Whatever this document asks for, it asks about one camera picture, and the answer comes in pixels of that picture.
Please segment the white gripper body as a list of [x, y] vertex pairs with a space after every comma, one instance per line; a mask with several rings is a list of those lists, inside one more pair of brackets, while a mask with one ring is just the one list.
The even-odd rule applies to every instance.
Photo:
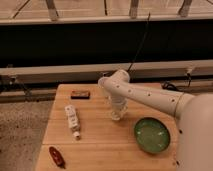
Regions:
[[124, 97], [118, 96], [118, 95], [111, 95], [110, 103], [111, 103], [111, 107], [112, 107], [112, 112], [119, 113], [121, 115], [121, 118], [126, 114], [127, 101]]

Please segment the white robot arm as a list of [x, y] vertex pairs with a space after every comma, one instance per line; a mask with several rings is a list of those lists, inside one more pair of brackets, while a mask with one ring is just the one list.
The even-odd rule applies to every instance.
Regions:
[[189, 93], [138, 86], [130, 83], [125, 70], [102, 77], [98, 84], [109, 94], [120, 120], [129, 98], [176, 119], [178, 142], [176, 171], [213, 171], [213, 94]]

